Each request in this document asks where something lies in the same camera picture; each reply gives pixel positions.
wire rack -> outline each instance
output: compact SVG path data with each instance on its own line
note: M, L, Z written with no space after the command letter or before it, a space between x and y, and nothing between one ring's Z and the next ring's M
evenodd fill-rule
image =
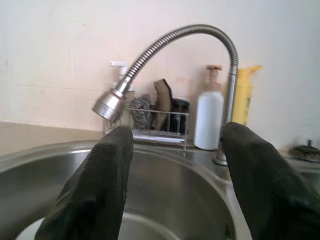
M150 115L150 120L145 126L137 126L137 121L133 117L134 112ZM161 130L153 129L152 123L160 121L165 116L166 120L161 126ZM183 150L187 149L189 113L173 111L157 111L136 108L125 108L121 118L116 123L110 123L105 120L103 130L105 133L119 126L129 126L132 129L133 140L136 142L161 143L169 145L182 146ZM175 118L176 124L170 123Z

faucet spout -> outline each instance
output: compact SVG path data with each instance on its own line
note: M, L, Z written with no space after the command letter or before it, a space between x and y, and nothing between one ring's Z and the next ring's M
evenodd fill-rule
M119 81L116 87L112 89L110 93L104 93L97 100L92 110L110 121L116 121L123 111L123 102L126 99L126 92L128 91L130 85L132 84L137 74L147 64L147 62L161 49L163 49L165 46L172 43L173 41L194 34L207 34L219 39L224 44L229 53L230 68L228 75L228 90L224 105L224 117L222 120L222 126L230 122L233 114L235 86L238 74L238 53L234 43L231 41L228 35L226 35L219 28L205 24L184 26L171 31L166 35L160 37L158 40L156 40L134 61L134 63L130 66L125 76ZM222 160L224 158L223 153L218 154L217 158ZM222 165L227 164L225 160L218 161L218 163Z

white wall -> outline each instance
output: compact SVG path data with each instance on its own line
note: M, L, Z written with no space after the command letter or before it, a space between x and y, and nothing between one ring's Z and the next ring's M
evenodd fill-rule
M235 43L240 67L263 65L254 78L248 126L277 148L320 147L318 0L1 0L0 121L101 130L91 111L116 78L110 60L132 62L161 35L204 23ZM165 78L195 113L207 64L228 54L216 39L176 41L135 80L155 94Z

stainless steel sink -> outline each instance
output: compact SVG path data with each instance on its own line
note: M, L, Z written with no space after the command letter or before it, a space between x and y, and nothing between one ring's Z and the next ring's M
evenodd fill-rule
M1 240L14 240L46 215L94 144L56 144L0 158ZM135 146L119 240L243 239L235 228L237 207L227 200L235 196L226 168L208 170L211 154L203 154L184 158Z

white plastic bottle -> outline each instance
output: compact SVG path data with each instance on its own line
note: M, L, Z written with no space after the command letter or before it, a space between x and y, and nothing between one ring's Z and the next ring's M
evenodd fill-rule
M204 150L215 150L219 145L221 122L224 111L224 97L217 82L220 65L207 65L209 78L204 92L198 98L194 145Z

